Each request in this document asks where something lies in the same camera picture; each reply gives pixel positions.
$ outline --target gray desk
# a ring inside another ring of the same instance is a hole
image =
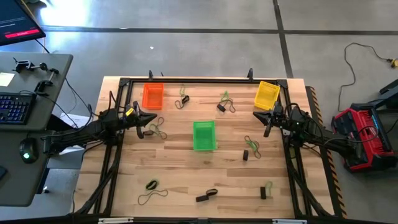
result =
[[[56,101],[72,62],[72,55],[0,52],[0,72],[15,73],[10,85],[0,86],[0,91],[34,91],[39,81],[48,80],[50,76],[50,73],[42,70],[23,71],[20,74],[13,72],[12,69],[15,67],[13,57],[17,60],[30,60],[35,65],[45,62],[49,68],[60,71],[60,74],[52,80],[54,85],[45,89],[49,94],[48,97]],[[42,153],[43,141],[40,137],[51,133],[44,131],[50,125],[50,118],[52,121],[58,119],[52,116],[53,107],[54,103],[50,100],[38,96],[27,125],[0,125],[0,166],[8,170],[6,176],[0,180],[0,206],[29,206],[40,183],[45,179],[43,177],[48,171],[46,169],[48,157]],[[52,126],[58,128],[60,123]],[[28,131],[30,138],[36,138],[40,154],[39,159],[32,164],[25,164],[19,155],[19,144],[26,138]]]
[[[8,170],[0,180],[0,206],[26,207],[33,201],[48,161],[47,155],[42,153],[43,141],[40,137],[50,132],[29,133],[30,138],[36,138],[37,149],[40,151],[39,158],[32,164],[24,163],[19,155],[19,142],[26,138],[27,133],[0,134],[0,165]]]
[[[48,93],[48,98],[56,101],[60,94],[63,81],[68,73],[72,62],[72,55],[65,54],[35,54],[35,53],[19,53],[19,52],[0,52],[0,72],[15,73],[14,78],[9,86],[0,86],[0,92],[14,92],[21,90],[34,91],[36,84],[42,80],[48,80],[51,73],[36,69],[33,72],[24,70],[20,74],[12,71],[15,68],[15,61],[30,60],[34,65],[44,62],[50,68],[60,71],[59,75],[55,75],[52,79],[53,86],[46,86],[44,92]],[[40,131],[44,130],[52,114],[54,103],[42,97],[37,97],[28,122],[26,125],[0,125],[0,130],[23,130],[23,131]]]

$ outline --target monitor screen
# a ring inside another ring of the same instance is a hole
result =
[[[0,46],[45,37],[20,0],[0,0]]]

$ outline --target wooden table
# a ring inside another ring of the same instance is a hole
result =
[[[116,94],[120,77],[104,77],[96,112],[108,107],[109,91]],[[304,81],[288,79],[291,102],[310,111]],[[213,217],[213,218],[293,218],[292,199],[287,178],[286,162],[278,128],[268,138],[262,137],[264,126],[252,112],[258,84],[185,84],[190,101],[182,109],[174,102],[180,99],[181,84],[165,83],[163,110],[142,110],[157,113],[165,119],[159,128],[168,134],[137,137],[135,128],[126,131],[119,175],[114,195],[112,216],[129,217]],[[141,105],[143,83],[133,86],[132,101]],[[234,100],[235,113],[216,109],[225,90]],[[193,150],[193,121],[214,120],[218,149],[213,152]],[[245,143],[249,135],[259,142],[260,159]],[[75,204],[79,209],[93,193],[100,179],[105,146],[86,153],[78,179]],[[242,160],[243,150],[249,150],[249,160]],[[330,213],[333,213],[322,160],[302,149],[303,164],[309,189]],[[160,182],[159,190],[169,195],[153,195],[143,206],[139,195],[146,194],[145,185],[152,179]],[[267,200],[260,198],[260,186],[271,181]],[[209,201],[196,203],[195,197],[216,188],[218,194]],[[300,208],[303,198],[298,190]]]

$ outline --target backlit keyboard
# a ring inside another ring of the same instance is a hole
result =
[[[0,92],[0,124],[26,124],[35,99],[36,94]]]

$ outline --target yellow bin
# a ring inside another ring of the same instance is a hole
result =
[[[271,110],[278,99],[280,87],[264,81],[260,82],[254,99],[254,106],[264,110]]]

